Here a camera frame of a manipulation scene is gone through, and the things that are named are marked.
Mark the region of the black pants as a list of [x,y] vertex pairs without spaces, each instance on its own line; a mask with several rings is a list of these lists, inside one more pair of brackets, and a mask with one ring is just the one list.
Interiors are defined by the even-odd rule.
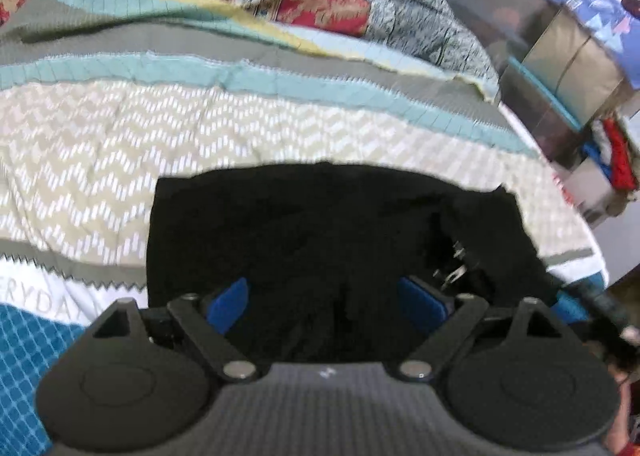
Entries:
[[405,358],[423,339],[401,309],[407,276],[493,306],[556,300],[511,193],[363,164],[160,179],[145,267],[151,306],[245,280],[228,337],[265,363]]

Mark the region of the blue cloth on boxes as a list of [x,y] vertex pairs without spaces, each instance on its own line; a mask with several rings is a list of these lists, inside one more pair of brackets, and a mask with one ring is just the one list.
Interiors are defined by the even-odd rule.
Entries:
[[634,90],[639,89],[639,21],[619,0],[549,0],[566,8],[611,55]]

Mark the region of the striped chevron bed cover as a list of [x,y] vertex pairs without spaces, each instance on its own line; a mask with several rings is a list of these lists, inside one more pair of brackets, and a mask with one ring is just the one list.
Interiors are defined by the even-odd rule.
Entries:
[[49,445],[35,387],[118,298],[144,303],[163,176],[380,164],[503,186],[551,273],[608,281],[498,86],[217,0],[27,0],[1,28],[1,450]]

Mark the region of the red and white clothes pile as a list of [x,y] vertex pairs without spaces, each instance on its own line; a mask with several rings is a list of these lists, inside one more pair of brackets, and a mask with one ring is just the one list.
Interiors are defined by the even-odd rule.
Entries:
[[604,176],[606,189],[588,205],[588,221],[617,218],[639,197],[639,135],[628,117],[614,112],[590,124],[580,151]]

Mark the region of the stacked storage boxes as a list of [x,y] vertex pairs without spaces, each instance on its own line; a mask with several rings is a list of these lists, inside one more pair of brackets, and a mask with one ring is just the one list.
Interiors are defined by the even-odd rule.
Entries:
[[566,8],[549,0],[449,0],[500,74],[503,103],[551,160],[638,90]]

